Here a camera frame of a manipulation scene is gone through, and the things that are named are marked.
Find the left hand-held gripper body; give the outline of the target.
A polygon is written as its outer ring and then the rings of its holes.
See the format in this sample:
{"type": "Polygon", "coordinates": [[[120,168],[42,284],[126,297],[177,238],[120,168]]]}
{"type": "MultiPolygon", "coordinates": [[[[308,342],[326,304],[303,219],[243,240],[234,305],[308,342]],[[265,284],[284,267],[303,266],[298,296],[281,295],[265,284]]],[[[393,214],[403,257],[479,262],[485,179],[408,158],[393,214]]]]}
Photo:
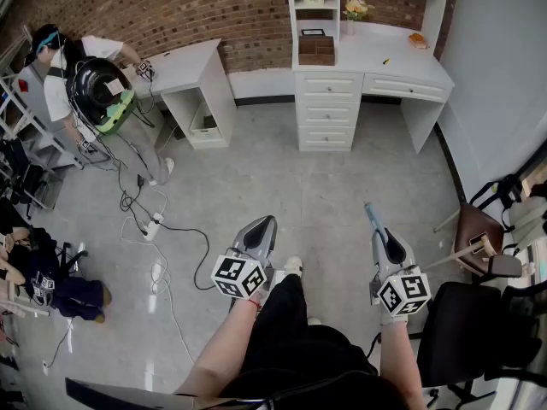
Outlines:
{"type": "Polygon", "coordinates": [[[270,261],[277,235],[277,220],[263,216],[241,229],[224,255],[217,258],[211,279],[223,296],[249,300],[268,290],[275,270],[270,261]]]}

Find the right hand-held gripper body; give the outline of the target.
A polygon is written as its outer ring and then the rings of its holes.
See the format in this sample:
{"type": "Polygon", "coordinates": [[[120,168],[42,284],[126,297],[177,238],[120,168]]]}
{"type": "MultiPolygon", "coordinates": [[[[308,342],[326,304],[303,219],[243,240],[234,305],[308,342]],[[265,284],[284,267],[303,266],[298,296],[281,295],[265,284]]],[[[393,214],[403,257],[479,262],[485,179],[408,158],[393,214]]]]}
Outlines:
{"type": "Polygon", "coordinates": [[[430,287],[410,245],[387,228],[384,236],[374,230],[371,245],[375,270],[369,283],[371,304],[381,306],[390,317],[419,312],[430,300],[430,287]]]}

